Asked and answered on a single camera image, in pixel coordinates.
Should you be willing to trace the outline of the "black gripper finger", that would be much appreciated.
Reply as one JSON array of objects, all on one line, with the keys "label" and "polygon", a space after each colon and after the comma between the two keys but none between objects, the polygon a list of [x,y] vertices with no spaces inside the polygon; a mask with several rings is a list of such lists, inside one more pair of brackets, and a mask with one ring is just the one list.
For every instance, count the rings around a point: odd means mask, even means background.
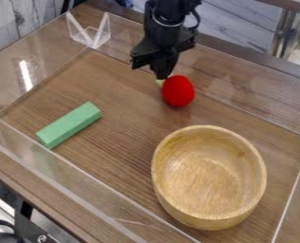
[{"label": "black gripper finger", "polygon": [[150,69],[152,70],[158,80],[164,80],[166,79],[166,77],[167,77],[167,74],[166,74],[167,67],[166,67],[166,59],[164,58],[152,60],[150,62]]},{"label": "black gripper finger", "polygon": [[170,52],[167,57],[167,75],[171,75],[178,60],[179,60],[179,53]]}]

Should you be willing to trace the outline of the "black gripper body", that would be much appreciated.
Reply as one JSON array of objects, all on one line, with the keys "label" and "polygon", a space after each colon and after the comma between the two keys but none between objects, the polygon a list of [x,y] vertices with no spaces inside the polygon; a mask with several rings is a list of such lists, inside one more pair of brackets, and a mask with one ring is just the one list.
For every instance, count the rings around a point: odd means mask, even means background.
[{"label": "black gripper body", "polygon": [[179,29],[176,35],[167,31],[159,34],[156,31],[151,33],[146,31],[139,43],[132,47],[131,69],[142,68],[148,65],[152,60],[164,58],[167,67],[167,57],[170,52],[182,52],[190,50],[195,46],[196,31],[188,29]]}]

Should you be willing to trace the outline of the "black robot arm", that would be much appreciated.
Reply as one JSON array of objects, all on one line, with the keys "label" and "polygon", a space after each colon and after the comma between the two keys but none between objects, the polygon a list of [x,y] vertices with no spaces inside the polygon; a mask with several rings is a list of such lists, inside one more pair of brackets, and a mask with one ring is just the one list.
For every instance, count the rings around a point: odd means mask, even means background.
[{"label": "black robot arm", "polygon": [[170,76],[180,53],[195,46],[200,4],[202,0],[144,2],[143,37],[130,52],[131,69],[148,65],[158,80]]}]

